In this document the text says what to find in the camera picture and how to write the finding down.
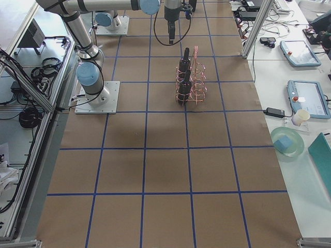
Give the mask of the dark wine bottle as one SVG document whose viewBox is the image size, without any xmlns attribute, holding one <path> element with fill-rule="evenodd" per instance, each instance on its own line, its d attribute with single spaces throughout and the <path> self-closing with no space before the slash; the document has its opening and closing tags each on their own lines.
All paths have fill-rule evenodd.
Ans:
<svg viewBox="0 0 331 248">
<path fill-rule="evenodd" d="M 187 102 L 190 95 L 190 91 L 192 87 L 190 75 L 191 75 L 191 70 L 187 70 L 184 79 L 179 84 L 178 103 L 181 105 Z"/>
<path fill-rule="evenodd" d="M 184 57 L 179 61 L 178 77 L 181 79 L 185 77 L 185 73 L 190 67 L 189 52 L 189 48 L 185 48 Z"/>
</svg>

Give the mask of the far teach pendant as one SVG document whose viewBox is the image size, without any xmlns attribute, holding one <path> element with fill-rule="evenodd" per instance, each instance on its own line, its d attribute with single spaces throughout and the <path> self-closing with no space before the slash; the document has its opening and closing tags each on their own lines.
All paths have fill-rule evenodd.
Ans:
<svg viewBox="0 0 331 248">
<path fill-rule="evenodd" d="M 294 67 L 318 67 L 321 65 L 316 54 L 303 40 L 282 40 L 280 48 L 285 58 Z"/>
</svg>

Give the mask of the teach pendant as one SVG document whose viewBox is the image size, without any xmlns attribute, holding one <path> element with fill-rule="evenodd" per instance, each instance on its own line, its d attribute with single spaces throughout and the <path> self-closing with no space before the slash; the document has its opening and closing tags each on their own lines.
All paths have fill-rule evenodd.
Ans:
<svg viewBox="0 0 331 248">
<path fill-rule="evenodd" d="M 316 54 L 303 40 L 282 40 L 280 48 L 285 58 L 294 67 L 318 67 L 321 65 Z"/>
<path fill-rule="evenodd" d="M 306 110 L 311 118 L 330 119 L 330 111 L 319 82 L 289 80 L 287 91 L 292 110 Z"/>
</svg>

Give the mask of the black power adapter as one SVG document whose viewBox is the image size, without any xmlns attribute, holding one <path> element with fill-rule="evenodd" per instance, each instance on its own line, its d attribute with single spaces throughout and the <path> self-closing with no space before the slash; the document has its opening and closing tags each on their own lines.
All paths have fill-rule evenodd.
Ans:
<svg viewBox="0 0 331 248">
<path fill-rule="evenodd" d="M 271 107 L 267 107 L 263 113 L 267 116 L 273 116 L 276 118 L 284 118 L 285 114 L 284 114 L 284 110 L 280 110 L 277 108 L 271 108 Z"/>
</svg>

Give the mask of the grey control box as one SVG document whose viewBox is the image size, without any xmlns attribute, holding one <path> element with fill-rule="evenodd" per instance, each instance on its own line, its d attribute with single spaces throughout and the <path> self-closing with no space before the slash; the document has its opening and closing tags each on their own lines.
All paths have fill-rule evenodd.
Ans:
<svg viewBox="0 0 331 248">
<path fill-rule="evenodd" d="M 45 45 L 45 38 L 43 31 L 33 18 L 18 45 L 18 50 L 14 52 L 14 55 L 18 55 L 22 48 L 33 48 L 36 54 L 40 55 L 43 49 L 41 51 L 38 49 Z"/>
</svg>

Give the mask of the near teach pendant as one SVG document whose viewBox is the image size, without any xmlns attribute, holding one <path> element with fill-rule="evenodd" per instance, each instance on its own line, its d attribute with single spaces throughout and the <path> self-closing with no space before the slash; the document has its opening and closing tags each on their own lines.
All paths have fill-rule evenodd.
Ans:
<svg viewBox="0 0 331 248">
<path fill-rule="evenodd" d="M 289 80 L 287 91 L 292 110 L 306 110 L 311 118 L 330 119 L 330 111 L 319 82 Z"/>
</svg>

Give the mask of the white paper cup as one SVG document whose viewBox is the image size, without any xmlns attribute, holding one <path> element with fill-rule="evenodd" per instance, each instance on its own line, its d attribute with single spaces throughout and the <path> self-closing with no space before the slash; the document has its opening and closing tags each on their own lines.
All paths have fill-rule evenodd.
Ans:
<svg viewBox="0 0 331 248">
<path fill-rule="evenodd" d="M 303 122 L 310 119 L 310 113 L 304 109 L 298 110 L 292 117 L 292 124 L 300 126 Z"/>
</svg>

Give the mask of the blue sponge block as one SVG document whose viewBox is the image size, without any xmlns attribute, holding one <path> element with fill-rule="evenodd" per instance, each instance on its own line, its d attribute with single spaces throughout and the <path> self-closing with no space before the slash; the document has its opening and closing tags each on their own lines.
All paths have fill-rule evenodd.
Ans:
<svg viewBox="0 0 331 248">
<path fill-rule="evenodd" d="M 274 142 L 274 147 L 279 151 L 279 152 L 284 152 L 286 151 L 289 147 L 293 145 L 293 141 L 286 135 L 283 135 L 279 137 L 275 142 Z"/>
</svg>

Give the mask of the green glass plate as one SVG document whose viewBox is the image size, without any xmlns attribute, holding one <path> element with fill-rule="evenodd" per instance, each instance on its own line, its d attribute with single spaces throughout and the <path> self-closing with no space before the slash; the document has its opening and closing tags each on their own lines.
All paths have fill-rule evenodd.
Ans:
<svg viewBox="0 0 331 248">
<path fill-rule="evenodd" d="M 305 145 L 302 137 L 287 127 L 277 127 L 272 130 L 271 138 L 274 148 L 287 157 L 297 157 L 303 153 Z"/>
</svg>

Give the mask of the teal book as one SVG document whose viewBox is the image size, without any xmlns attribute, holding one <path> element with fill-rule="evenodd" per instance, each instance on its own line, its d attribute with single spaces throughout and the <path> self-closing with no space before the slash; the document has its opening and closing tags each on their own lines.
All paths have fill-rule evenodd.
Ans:
<svg viewBox="0 0 331 248">
<path fill-rule="evenodd" d="M 308 147 L 325 194 L 330 199 L 330 144 L 328 134 L 319 133 Z"/>
</svg>

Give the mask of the aluminium frame post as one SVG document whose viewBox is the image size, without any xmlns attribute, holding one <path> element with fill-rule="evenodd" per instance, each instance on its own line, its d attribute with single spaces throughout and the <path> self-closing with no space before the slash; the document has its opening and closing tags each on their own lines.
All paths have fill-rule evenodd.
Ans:
<svg viewBox="0 0 331 248">
<path fill-rule="evenodd" d="M 253 28 L 248 36 L 248 39 L 246 40 L 246 43 L 243 47 L 242 50 L 242 58 L 246 59 L 253 47 L 253 45 L 255 44 L 255 41 L 257 39 L 257 36 L 259 34 L 259 31 L 268 15 L 269 9 L 271 8 L 273 3 L 273 0 L 264 0 L 261 8 L 257 14 L 257 17 L 255 19 L 255 23 L 253 25 Z"/>
</svg>

